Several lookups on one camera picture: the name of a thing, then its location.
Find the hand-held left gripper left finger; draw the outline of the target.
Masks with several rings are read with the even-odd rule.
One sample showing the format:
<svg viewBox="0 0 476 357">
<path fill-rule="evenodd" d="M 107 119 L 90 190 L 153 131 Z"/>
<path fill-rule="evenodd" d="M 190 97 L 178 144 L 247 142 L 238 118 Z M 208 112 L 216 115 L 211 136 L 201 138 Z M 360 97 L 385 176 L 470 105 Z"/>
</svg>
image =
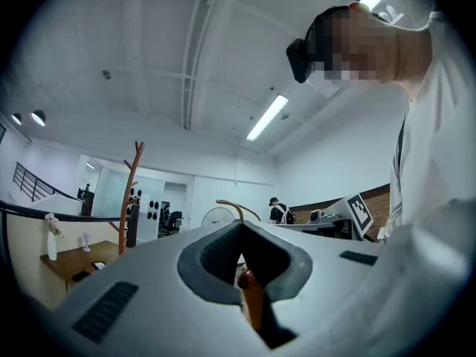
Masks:
<svg viewBox="0 0 476 357">
<path fill-rule="evenodd" d="M 242 222 L 235 220 L 189 244 L 180 253 L 178 274 L 201 299 L 215 304 L 240 305 L 234 279 L 242 254 L 241 228 Z"/>
</svg>

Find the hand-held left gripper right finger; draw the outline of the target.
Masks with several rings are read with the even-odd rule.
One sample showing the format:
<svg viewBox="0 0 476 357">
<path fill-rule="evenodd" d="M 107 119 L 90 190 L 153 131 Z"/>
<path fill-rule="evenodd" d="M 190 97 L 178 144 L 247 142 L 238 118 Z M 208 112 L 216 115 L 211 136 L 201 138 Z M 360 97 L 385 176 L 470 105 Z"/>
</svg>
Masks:
<svg viewBox="0 0 476 357">
<path fill-rule="evenodd" d="M 270 349 L 297 337 L 277 320 L 272 305 L 296 298 L 312 273 L 312 259 L 300 247 L 265 229 L 243 223 L 240 238 L 247 265 L 240 275 L 252 328 Z"/>
</svg>

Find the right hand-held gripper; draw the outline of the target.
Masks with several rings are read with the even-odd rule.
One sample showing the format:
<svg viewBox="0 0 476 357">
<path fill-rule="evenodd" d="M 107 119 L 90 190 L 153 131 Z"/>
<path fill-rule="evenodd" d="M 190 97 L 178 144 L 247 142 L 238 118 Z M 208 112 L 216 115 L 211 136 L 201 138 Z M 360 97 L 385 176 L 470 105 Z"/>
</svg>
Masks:
<svg viewBox="0 0 476 357">
<path fill-rule="evenodd" d="M 318 225 L 318 233 L 325 237 L 373 241 L 367 234 L 373 217 L 359 193 L 339 199 L 328 208 L 312 211 L 309 224 Z"/>
</svg>

